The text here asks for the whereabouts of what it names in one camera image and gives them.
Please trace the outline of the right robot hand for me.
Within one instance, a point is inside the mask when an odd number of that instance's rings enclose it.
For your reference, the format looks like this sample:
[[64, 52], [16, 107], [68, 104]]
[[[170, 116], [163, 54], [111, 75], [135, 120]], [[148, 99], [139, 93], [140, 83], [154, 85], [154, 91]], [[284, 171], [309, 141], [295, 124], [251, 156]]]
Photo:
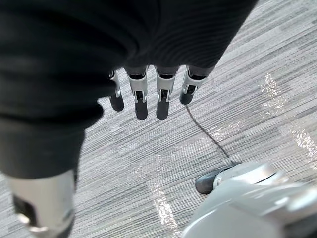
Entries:
[[189, 104], [256, 6], [254, 0], [3, 0], [0, 3], [0, 170], [19, 221], [37, 238], [70, 235], [85, 131], [98, 100], [147, 117], [147, 70], [157, 71], [157, 118], [187, 68]]

